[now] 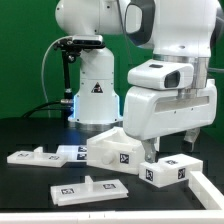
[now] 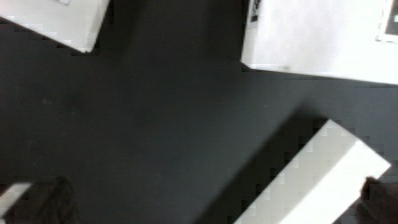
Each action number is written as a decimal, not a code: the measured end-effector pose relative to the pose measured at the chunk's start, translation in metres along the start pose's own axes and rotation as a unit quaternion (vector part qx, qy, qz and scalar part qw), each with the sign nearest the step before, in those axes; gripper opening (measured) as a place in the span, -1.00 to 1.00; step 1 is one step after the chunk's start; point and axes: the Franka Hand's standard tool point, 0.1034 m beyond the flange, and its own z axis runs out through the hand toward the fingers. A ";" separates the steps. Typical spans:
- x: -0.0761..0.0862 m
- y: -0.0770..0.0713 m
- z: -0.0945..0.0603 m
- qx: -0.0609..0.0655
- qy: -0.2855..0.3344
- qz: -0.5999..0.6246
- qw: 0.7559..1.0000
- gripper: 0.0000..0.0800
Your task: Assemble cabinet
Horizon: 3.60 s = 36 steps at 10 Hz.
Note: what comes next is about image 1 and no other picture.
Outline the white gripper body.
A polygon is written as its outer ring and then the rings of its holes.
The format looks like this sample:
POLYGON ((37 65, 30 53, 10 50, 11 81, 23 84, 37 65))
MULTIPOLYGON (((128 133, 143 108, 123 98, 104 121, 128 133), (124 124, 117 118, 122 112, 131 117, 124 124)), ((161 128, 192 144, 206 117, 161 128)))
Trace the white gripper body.
POLYGON ((157 91, 131 87, 124 105, 123 128, 127 135, 144 141, 213 123, 217 89, 207 80, 196 97, 178 99, 178 91, 157 91))

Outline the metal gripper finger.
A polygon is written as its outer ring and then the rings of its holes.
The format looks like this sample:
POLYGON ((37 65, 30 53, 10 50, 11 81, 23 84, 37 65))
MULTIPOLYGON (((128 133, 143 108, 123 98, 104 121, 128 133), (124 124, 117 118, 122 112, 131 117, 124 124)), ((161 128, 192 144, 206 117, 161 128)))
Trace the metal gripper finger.
POLYGON ((199 134, 200 134, 199 128, 187 130, 184 139, 182 141, 182 150, 185 152, 192 152, 194 150, 194 145, 199 134))
POLYGON ((156 159, 156 139, 149 139, 142 142, 142 146, 145 150, 145 160, 149 163, 154 163, 156 159))

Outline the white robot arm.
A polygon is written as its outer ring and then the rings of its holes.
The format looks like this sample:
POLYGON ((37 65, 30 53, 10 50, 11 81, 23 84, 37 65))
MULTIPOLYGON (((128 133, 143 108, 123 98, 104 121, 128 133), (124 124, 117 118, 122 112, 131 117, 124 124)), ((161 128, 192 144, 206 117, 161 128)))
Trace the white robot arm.
POLYGON ((219 12, 218 0, 60 0, 57 23, 81 50, 74 120, 121 121, 144 143, 211 124, 217 90, 207 66, 219 12), (153 52, 129 71, 123 101, 113 90, 113 55, 101 45, 103 35, 120 33, 153 52))

